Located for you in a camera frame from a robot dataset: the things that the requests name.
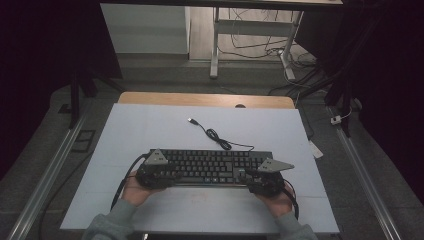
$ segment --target keyboard cable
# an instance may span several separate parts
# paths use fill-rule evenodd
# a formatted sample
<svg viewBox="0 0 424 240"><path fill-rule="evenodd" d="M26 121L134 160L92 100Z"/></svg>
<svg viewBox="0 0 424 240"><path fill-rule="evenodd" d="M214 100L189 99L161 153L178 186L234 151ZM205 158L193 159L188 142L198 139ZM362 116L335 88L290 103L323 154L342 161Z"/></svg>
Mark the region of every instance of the keyboard cable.
<svg viewBox="0 0 424 240"><path fill-rule="evenodd" d="M241 146L241 147L250 147L250 149L248 151L252 151L255 148L254 146L251 146L251 145L243 145L243 144L233 143L233 142L224 140L222 138L219 138L218 133L215 130L213 130L212 128L205 130L205 128L199 122L197 122L196 120L194 120L192 118L189 118L188 121L191 124L200 126L203 129L203 131L206 133L206 136L208 136L213 141L217 142L222 147L222 149L224 149L226 151L231 150L231 148L232 148L231 144Z"/></svg>

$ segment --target white wall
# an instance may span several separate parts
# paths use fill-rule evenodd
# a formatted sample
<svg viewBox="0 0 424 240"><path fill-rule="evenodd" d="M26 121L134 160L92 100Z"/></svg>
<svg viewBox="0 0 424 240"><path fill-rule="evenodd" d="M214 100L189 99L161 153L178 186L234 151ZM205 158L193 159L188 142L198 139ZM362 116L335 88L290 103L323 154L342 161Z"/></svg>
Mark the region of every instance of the white wall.
<svg viewBox="0 0 424 240"><path fill-rule="evenodd" d="M189 51L189 7L101 4L117 53Z"/></svg>

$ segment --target gray sleeve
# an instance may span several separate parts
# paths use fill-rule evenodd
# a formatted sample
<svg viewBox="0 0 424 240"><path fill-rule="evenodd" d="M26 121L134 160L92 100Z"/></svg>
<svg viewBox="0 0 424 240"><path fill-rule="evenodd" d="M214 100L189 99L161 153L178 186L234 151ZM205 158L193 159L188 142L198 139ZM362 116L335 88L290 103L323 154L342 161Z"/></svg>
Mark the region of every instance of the gray sleeve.
<svg viewBox="0 0 424 240"><path fill-rule="evenodd" d="M119 199L108 215L97 215L82 236L83 240L127 239L134 231L131 218L136 207Z"/></svg>
<svg viewBox="0 0 424 240"><path fill-rule="evenodd" d="M318 240L309 225L300 225L294 213L287 213L275 219L281 240Z"/></svg>

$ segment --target wooden edge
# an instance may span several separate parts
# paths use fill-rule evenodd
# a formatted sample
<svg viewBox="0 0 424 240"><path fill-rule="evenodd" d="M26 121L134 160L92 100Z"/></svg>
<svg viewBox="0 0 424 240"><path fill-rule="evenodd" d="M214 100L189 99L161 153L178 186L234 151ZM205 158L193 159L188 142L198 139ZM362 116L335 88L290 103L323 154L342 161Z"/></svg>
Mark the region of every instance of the wooden edge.
<svg viewBox="0 0 424 240"><path fill-rule="evenodd" d="M246 108L295 108L289 97L195 93L124 92L118 103L209 107L235 107L242 104Z"/></svg>

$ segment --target person's left hand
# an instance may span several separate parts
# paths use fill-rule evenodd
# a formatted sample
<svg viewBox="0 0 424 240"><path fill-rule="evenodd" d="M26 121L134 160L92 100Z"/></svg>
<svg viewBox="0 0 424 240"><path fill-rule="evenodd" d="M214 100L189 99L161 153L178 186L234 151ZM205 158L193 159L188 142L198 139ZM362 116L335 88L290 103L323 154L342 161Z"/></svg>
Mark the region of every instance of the person's left hand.
<svg viewBox="0 0 424 240"><path fill-rule="evenodd" d="M138 207L143 204L150 195L165 189L150 190L143 188L140 184L138 184L137 179L134 177L136 173L137 171L133 171L128 176L121 198Z"/></svg>

